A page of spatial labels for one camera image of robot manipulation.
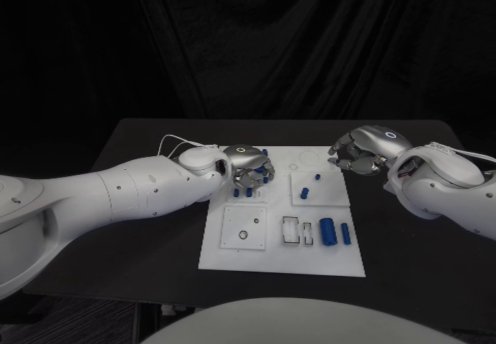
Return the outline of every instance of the gray floor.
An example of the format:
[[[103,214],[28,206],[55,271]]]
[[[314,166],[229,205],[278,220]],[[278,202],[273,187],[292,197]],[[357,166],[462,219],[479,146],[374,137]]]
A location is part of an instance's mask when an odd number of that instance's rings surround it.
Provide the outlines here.
[[[130,344],[133,302],[45,297],[34,325],[0,325],[2,344]]]

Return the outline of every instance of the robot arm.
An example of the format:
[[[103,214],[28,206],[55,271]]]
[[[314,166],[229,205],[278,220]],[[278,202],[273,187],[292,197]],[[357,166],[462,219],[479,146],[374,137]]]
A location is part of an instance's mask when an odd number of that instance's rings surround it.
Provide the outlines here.
[[[423,219],[448,216],[458,224],[496,240],[496,178],[482,172],[459,153],[487,158],[432,143],[415,148],[394,130],[365,125],[353,130],[331,148],[331,155],[348,147],[354,159],[329,162],[363,175],[378,174],[387,166],[386,190]]]
[[[249,161],[270,165],[259,149],[243,147]],[[230,151],[203,145],[179,158],[152,156],[57,179],[0,176],[0,299],[25,286],[90,230],[207,201],[231,179],[237,185],[239,178],[246,185],[259,185],[249,175],[252,165]]]

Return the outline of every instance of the black backdrop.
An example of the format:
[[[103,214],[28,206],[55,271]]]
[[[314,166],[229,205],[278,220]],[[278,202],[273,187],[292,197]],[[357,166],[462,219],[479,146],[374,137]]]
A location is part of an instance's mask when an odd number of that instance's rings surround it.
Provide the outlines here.
[[[4,1],[0,173],[89,171],[129,117],[436,118],[496,155],[495,17],[484,0]]]

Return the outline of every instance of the blue cylinder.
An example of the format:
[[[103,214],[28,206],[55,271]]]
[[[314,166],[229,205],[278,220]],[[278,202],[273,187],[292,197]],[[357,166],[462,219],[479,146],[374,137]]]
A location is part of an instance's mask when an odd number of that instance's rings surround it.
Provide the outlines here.
[[[309,189],[308,188],[303,188],[302,190],[302,199],[308,199],[308,195],[309,195]]]
[[[321,219],[321,232],[324,234],[324,244],[334,246],[338,243],[337,229],[334,227],[334,219],[327,217]]]
[[[341,232],[344,233],[344,243],[345,245],[353,244],[353,240],[350,239],[350,224],[341,224]]]

